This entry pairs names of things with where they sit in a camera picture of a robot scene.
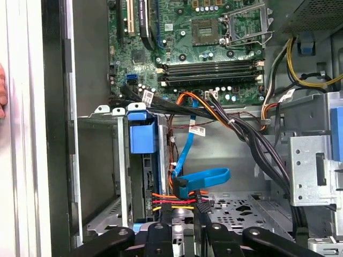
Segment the metal drive bracket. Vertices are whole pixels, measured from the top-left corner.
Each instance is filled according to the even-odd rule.
[[[289,138],[291,204],[327,206],[341,204],[341,163],[332,161],[331,137]]]
[[[337,242],[333,237],[310,238],[309,249],[323,256],[343,257],[343,243]]]

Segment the ventilation holes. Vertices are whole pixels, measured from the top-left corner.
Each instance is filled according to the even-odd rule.
[[[343,22],[342,13],[342,0],[310,0],[294,14],[284,33],[335,29]]]

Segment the screw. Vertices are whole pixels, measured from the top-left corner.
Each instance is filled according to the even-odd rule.
[[[119,233],[118,233],[118,235],[120,235],[120,236],[125,236],[125,235],[127,235],[128,234],[128,232],[125,230],[125,229],[122,229]]]
[[[220,229],[220,225],[219,225],[219,224],[213,224],[212,227],[213,227],[214,229]]]
[[[251,234],[253,234],[254,236],[259,235],[259,231],[258,231],[257,229],[251,229],[249,232],[250,232]]]
[[[157,224],[157,225],[155,226],[155,228],[156,228],[156,229],[163,229],[163,226],[162,226],[161,224]]]

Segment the chipset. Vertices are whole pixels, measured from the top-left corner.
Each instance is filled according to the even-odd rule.
[[[132,61],[134,64],[145,63],[145,51],[144,50],[133,50],[131,53]]]
[[[218,42],[219,31],[216,19],[192,20],[193,46],[208,46]]]

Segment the orange wire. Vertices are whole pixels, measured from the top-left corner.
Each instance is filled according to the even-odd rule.
[[[200,191],[200,194],[208,194],[208,191]],[[160,197],[160,198],[177,199],[177,197],[174,195],[163,195],[163,194],[152,193],[152,196]]]

